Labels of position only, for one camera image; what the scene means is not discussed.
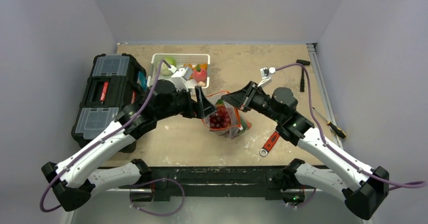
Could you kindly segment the clear zip top bag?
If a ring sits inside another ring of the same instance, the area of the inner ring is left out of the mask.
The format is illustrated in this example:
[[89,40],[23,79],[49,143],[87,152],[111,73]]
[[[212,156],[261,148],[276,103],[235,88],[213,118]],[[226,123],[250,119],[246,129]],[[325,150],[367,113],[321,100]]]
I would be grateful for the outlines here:
[[217,136],[234,139],[248,131],[252,124],[239,113],[237,108],[222,100],[221,97],[229,93],[227,90],[222,90],[207,96],[207,99],[216,106],[216,111],[202,119],[202,122]]

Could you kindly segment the beige garlic bulb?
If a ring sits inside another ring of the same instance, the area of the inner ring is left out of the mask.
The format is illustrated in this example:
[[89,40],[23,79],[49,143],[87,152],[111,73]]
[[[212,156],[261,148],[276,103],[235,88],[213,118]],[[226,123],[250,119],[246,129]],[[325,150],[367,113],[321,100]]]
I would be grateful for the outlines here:
[[205,86],[206,86],[206,83],[205,83],[204,81],[199,81],[199,82],[197,83],[197,85],[198,85],[198,86],[200,86],[200,87],[205,87]]

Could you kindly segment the green cucumber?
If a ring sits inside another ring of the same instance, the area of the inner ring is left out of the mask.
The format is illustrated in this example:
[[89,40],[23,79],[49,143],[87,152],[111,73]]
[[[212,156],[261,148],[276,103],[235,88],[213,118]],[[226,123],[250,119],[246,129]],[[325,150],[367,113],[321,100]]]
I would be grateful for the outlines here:
[[243,116],[240,116],[240,132],[245,132],[251,128],[251,123],[247,121]]

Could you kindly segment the pink peach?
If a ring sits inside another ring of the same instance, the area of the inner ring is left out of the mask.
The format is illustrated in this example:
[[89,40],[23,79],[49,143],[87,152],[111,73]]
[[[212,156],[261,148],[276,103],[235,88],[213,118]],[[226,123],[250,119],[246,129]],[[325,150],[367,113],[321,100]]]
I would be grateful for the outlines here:
[[199,66],[195,68],[193,71],[193,79],[195,79],[197,82],[199,81],[206,81],[207,80],[207,70],[201,69]]

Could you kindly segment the purple grape bunch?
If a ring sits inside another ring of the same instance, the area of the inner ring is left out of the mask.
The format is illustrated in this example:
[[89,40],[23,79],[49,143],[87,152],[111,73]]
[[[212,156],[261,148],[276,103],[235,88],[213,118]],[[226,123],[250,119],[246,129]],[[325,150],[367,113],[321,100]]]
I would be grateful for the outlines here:
[[224,105],[219,105],[216,112],[211,114],[208,119],[212,129],[223,129],[231,125],[231,117]]

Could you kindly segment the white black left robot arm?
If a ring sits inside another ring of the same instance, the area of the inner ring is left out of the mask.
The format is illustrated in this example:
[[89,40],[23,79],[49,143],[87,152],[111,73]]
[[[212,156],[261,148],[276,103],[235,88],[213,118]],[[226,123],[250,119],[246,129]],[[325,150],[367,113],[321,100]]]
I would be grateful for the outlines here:
[[116,117],[90,143],[60,163],[48,162],[41,170],[49,182],[40,200],[43,212],[44,199],[49,190],[56,196],[59,206],[73,211],[83,206],[91,196],[121,186],[145,188],[154,182],[152,171],[141,159],[109,170],[98,167],[122,148],[135,143],[144,134],[156,128],[158,121],[181,115],[184,118],[204,119],[216,111],[195,87],[193,100],[187,89],[179,89],[171,81],[157,80],[134,103],[124,107]]

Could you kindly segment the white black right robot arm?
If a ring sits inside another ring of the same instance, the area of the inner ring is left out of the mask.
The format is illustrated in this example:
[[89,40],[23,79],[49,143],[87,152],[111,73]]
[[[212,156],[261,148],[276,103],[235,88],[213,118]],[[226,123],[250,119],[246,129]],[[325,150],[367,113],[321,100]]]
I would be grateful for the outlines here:
[[369,220],[389,193],[389,173],[383,167],[372,168],[325,138],[321,129],[297,111],[298,101],[291,89],[279,87],[266,94],[255,82],[221,97],[222,101],[247,112],[256,112],[277,123],[278,135],[320,160],[326,169],[318,169],[294,159],[282,173],[272,177],[283,190],[298,184],[312,186],[341,201],[357,217]]

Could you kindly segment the red adjustable wrench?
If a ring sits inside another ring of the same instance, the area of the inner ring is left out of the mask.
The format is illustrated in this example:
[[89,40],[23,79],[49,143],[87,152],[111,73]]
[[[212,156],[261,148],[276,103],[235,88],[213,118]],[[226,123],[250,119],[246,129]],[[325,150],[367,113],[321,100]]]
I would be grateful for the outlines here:
[[274,131],[272,135],[266,140],[259,154],[263,157],[267,156],[269,152],[272,150],[272,148],[275,146],[279,138],[280,138],[279,133],[277,131]]

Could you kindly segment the white plastic basket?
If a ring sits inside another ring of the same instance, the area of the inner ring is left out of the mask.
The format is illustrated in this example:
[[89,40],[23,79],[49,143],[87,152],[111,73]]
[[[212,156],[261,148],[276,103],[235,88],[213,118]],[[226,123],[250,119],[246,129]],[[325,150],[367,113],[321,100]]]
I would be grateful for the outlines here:
[[155,53],[151,59],[150,71],[147,74],[147,86],[154,83],[157,75],[157,65],[161,60],[167,61],[177,69],[189,69],[191,76],[185,81],[188,88],[201,86],[207,89],[209,86],[210,56],[208,54],[185,54],[185,53]]

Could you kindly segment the green cabbage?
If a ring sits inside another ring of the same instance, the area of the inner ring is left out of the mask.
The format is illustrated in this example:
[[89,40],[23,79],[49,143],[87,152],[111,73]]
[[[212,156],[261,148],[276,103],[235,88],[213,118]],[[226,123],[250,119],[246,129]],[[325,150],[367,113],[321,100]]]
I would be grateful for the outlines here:
[[162,60],[159,61],[159,64],[161,65],[160,73],[164,76],[172,75],[173,72],[170,70],[171,67],[176,67],[177,63],[176,60],[172,57],[165,57]]

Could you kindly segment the black hammer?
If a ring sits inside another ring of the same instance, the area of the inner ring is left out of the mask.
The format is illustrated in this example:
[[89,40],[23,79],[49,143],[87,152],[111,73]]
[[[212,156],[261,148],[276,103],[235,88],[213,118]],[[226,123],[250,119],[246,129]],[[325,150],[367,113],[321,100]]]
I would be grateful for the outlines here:
[[[309,66],[311,64],[310,61],[306,61],[306,60],[301,60],[301,59],[297,59],[296,63],[298,64],[302,64],[304,66]],[[301,70],[301,79],[300,79],[300,92],[304,92],[305,91],[305,72],[302,69]]]

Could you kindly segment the black toolbox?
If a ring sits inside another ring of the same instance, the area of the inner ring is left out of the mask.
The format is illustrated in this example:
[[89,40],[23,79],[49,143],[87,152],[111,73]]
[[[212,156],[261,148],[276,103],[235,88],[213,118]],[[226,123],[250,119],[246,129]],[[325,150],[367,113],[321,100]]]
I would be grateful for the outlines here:
[[147,73],[130,54],[99,54],[79,104],[72,138],[83,148],[98,136],[118,112],[143,96]]

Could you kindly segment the yellow black screwdriver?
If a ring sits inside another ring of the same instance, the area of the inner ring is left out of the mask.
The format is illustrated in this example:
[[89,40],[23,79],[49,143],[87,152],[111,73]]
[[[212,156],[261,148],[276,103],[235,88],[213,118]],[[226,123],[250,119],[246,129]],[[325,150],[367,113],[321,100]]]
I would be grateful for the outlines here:
[[320,115],[325,121],[326,124],[331,128],[331,130],[341,139],[346,139],[347,135],[346,133],[339,127],[337,127],[335,124],[333,124],[331,121],[329,121],[326,117],[324,117],[324,115],[322,115],[317,109],[315,109],[314,107],[312,107],[312,109],[318,114]]

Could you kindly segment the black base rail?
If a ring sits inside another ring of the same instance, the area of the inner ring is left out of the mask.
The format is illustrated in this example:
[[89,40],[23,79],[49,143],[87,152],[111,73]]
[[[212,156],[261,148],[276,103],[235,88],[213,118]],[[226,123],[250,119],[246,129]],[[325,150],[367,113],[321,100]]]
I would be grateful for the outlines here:
[[258,197],[302,203],[313,188],[286,177],[283,166],[152,167],[130,186],[132,200],[171,197]]

